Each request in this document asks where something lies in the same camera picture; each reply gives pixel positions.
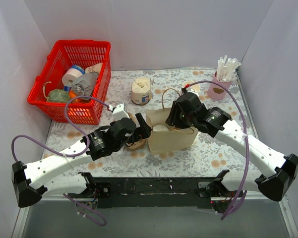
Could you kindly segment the brown pulp cup carrier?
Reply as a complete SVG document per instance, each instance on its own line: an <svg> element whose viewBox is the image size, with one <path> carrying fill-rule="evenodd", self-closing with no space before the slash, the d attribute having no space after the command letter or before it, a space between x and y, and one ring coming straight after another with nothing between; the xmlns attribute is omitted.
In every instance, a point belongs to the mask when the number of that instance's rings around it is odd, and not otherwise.
<svg viewBox="0 0 298 238"><path fill-rule="evenodd" d="M126 143L125 147L128 150L135 151L135 150L143 148L145 146L145 144L146 144L146 139L139 139L138 141L135 141L133 139L130 143Z"/></svg>

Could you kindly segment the white cup lid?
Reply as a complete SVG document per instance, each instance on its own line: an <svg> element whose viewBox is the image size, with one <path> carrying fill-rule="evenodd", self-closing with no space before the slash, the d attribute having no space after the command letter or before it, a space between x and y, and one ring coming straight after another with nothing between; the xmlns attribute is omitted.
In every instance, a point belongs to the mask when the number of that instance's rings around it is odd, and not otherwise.
<svg viewBox="0 0 298 238"><path fill-rule="evenodd" d="M169 129L165 125L156 125L153 127L154 132L163 132L163 131L169 131Z"/></svg>

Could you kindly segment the kraft paper bag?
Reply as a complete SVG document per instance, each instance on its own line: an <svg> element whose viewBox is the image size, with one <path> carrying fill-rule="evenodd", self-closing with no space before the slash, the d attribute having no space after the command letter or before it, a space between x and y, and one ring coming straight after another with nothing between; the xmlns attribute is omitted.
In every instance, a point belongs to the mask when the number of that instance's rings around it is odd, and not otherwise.
<svg viewBox="0 0 298 238"><path fill-rule="evenodd" d="M151 136L147 139L152 155L190 148L198 134L198 130L193 127L180 129L168 126L165 121L169 113L170 108L166 108L164 104L161 109L146 111L146 123L152 128ZM169 131L154 132L153 127L156 125L165 125Z"/></svg>

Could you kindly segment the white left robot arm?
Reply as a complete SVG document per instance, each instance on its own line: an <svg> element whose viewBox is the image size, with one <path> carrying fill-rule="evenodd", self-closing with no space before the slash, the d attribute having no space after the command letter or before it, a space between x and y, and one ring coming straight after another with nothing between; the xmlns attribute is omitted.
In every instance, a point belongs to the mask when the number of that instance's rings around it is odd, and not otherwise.
<svg viewBox="0 0 298 238"><path fill-rule="evenodd" d="M12 164L12 184L18 207L29 207L39 202L43 194L52 193L53 179L77 166L91 163L117 152L122 146L133 144L151 135L151 127L142 114L137 113L139 126L132 119L122 118L101 126L61 152L45 159L25 164Z"/></svg>

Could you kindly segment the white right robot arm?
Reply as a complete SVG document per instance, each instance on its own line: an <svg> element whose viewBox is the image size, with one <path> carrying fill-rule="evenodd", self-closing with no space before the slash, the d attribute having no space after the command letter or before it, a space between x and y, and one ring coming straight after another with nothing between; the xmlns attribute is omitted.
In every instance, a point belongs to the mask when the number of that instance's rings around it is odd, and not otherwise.
<svg viewBox="0 0 298 238"><path fill-rule="evenodd" d="M256 172L237 174L224 170L211 187L220 197L238 189L256 191L273 201L281 201L297 177L298 156L284 155L252 135L246 135L232 117L218 107L208 109L199 97L186 92L173 101L166 124L180 129L196 128L199 132L225 143L257 167Z"/></svg>

